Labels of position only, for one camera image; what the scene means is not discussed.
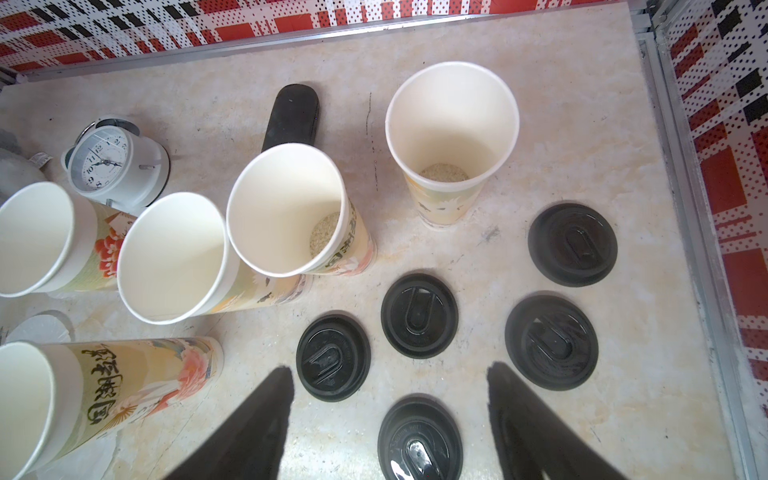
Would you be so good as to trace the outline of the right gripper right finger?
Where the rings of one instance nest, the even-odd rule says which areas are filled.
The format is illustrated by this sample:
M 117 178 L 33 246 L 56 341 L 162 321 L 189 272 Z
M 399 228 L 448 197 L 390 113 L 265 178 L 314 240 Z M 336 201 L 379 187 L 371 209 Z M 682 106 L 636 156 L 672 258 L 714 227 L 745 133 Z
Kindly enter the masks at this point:
M 622 479 L 501 362 L 487 370 L 489 421 L 505 479 Z

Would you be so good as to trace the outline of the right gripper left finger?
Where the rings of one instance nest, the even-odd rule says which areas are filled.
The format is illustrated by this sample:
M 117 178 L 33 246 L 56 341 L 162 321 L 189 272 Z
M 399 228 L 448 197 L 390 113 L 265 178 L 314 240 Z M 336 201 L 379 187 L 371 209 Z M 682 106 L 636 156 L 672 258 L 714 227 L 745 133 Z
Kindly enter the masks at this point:
M 169 479 L 275 479 L 284 453 L 294 384 L 274 369 Z

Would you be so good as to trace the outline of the black cup lid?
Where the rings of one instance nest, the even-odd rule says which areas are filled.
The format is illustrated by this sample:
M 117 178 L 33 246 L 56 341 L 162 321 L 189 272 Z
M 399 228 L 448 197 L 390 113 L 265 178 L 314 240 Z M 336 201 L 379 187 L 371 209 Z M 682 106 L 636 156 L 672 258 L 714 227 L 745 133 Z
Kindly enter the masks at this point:
M 599 356 L 589 318 L 574 303 L 553 294 L 521 300 L 507 318 L 504 340 L 517 370 L 552 391 L 581 386 L 594 372 Z
M 463 467 L 453 417 L 426 394 L 408 395 L 390 408 L 379 430 L 377 455 L 386 479 L 457 479 Z
M 299 380 L 310 395 L 340 402 L 365 382 L 371 347 L 360 323 L 347 312 L 326 312 L 302 334 L 296 350 Z
M 541 212 L 530 225 L 528 249 L 538 270 L 567 287 L 585 287 L 604 279 L 618 256 L 618 241 L 608 220 L 574 202 Z
M 458 323 L 453 293 L 442 280 L 427 273 L 401 277 L 382 302 L 383 332 L 390 345 L 409 358 L 439 355 L 452 342 Z

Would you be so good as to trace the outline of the translucent paper disc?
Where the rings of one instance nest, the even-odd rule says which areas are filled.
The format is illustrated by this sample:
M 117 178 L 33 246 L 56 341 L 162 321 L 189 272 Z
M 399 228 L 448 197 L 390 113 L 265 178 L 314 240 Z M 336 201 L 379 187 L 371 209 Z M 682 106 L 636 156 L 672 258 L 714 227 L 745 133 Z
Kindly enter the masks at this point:
M 93 439 L 64 457 L 39 469 L 37 479 L 102 479 L 112 463 L 117 447 L 117 434 Z
M 55 344 L 72 340 L 73 324 L 69 318 L 63 312 L 47 310 L 22 321 L 3 337 L 1 344 L 16 341 Z

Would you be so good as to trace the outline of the black cup lid front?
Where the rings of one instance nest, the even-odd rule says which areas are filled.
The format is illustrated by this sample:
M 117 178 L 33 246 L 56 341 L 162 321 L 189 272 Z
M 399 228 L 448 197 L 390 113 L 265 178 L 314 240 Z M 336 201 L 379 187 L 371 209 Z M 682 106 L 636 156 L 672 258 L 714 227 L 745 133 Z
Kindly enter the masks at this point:
M 517 370 L 552 391 L 581 386 L 594 372 L 599 356 L 589 318 L 574 303 L 553 294 L 521 300 L 507 318 L 504 340 Z

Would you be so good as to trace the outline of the translucent paper disc front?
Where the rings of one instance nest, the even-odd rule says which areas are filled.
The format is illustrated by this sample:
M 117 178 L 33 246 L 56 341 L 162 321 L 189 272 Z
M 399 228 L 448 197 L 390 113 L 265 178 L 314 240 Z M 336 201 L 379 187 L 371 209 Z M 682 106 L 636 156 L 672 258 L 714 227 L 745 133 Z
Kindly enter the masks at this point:
M 112 463 L 117 447 L 117 434 L 93 439 L 64 457 L 39 469 L 37 479 L 102 479 Z

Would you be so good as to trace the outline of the middle tall paper cup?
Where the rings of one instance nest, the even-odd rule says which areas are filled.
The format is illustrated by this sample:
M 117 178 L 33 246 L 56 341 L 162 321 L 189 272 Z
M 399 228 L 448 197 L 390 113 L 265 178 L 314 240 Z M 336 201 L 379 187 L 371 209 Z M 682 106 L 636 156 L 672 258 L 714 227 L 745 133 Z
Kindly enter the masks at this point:
M 306 275 L 265 276 L 227 236 L 225 218 L 203 195 L 181 192 L 148 207 L 121 247 L 117 284 L 141 321 L 169 325 L 192 317 L 285 304 L 306 294 Z

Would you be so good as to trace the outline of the paper cup red flowers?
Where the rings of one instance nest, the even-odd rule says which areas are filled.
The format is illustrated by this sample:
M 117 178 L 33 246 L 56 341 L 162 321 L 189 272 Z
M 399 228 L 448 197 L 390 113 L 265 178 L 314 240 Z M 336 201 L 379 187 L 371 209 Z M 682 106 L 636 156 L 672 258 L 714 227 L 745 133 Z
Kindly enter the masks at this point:
M 234 250 L 269 277 L 353 276 L 375 259 L 340 170 L 306 144 L 278 145 L 253 159 L 232 188 L 225 218 Z

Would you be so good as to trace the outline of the white twin-bell alarm clock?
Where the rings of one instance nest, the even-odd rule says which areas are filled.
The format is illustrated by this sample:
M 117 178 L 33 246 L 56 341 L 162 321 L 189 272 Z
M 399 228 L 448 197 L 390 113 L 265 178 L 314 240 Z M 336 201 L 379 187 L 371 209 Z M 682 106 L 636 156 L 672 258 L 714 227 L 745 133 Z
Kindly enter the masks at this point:
M 160 197 L 171 170 L 161 144 L 114 115 L 90 123 L 61 155 L 61 164 L 78 194 L 134 216 Z

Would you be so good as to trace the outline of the black glasses case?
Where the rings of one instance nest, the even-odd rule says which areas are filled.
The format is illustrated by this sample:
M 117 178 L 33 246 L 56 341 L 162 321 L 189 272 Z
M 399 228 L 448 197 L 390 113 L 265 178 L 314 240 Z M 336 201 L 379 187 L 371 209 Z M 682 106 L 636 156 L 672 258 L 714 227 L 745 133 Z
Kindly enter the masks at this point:
M 319 116 L 319 97 L 312 87 L 284 86 L 275 98 L 261 151 L 287 143 L 314 146 Z

